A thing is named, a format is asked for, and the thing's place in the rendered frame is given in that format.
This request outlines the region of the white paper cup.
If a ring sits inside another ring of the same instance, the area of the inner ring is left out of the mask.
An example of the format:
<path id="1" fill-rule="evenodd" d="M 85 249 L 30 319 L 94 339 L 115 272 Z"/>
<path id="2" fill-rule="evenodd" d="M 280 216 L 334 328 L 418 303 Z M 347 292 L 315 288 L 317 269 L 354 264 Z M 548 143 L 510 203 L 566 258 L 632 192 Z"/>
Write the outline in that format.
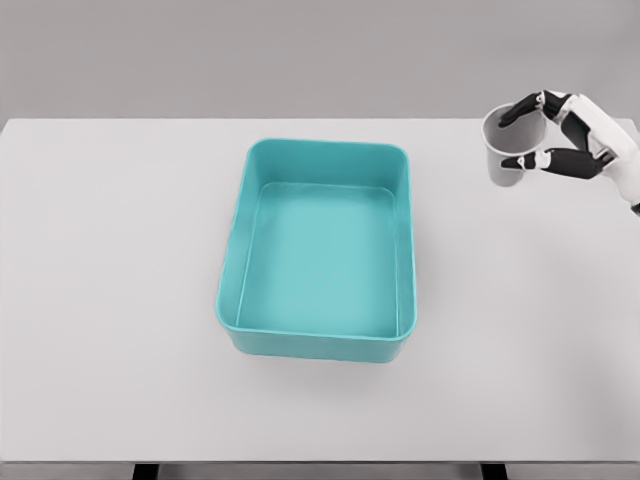
<path id="1" fill-rule="evenodd" d="M 510 126 L 501 128 L 499 120 L 512 106 L 496 106 L 486 114 L 481 125 L 489 178 L 500 187 L 514 186 L 524 175 L 521 169 L 503 168 L 501 162 L 535 151 L 546 136 L 547 119 L 539 111 L 526 114 Z"/>

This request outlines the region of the teal plastic basket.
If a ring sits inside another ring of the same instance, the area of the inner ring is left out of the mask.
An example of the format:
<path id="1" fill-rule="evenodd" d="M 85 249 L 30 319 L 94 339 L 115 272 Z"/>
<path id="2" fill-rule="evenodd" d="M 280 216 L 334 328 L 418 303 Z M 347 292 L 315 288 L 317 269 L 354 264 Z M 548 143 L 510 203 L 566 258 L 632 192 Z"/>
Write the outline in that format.
<path id="1" fill-rule="evenodd" d="M 215 313 L 246 354 L 394 360 L 417 323 L 407 153 L 384 143 L 254 143 Z"/>

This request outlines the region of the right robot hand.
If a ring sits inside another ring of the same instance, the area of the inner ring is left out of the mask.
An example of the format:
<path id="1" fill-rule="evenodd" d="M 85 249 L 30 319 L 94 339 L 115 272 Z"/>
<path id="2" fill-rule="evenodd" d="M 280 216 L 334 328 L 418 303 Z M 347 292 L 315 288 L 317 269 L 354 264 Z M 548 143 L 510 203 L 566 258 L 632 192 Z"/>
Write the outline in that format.
<path id="1" fill-rule="evenodd" d="M 590 180 L 603 175 L 619 188 L 640 186 L 640 144 L 589 97 L 578 93 L 540 90 L 516 102 L 500 120 L 508 127 L 520 117 L 539 111 L 557 125 L 573 148 L 535 150 L 501 162 L 505 169 L 541 170 Z"/>

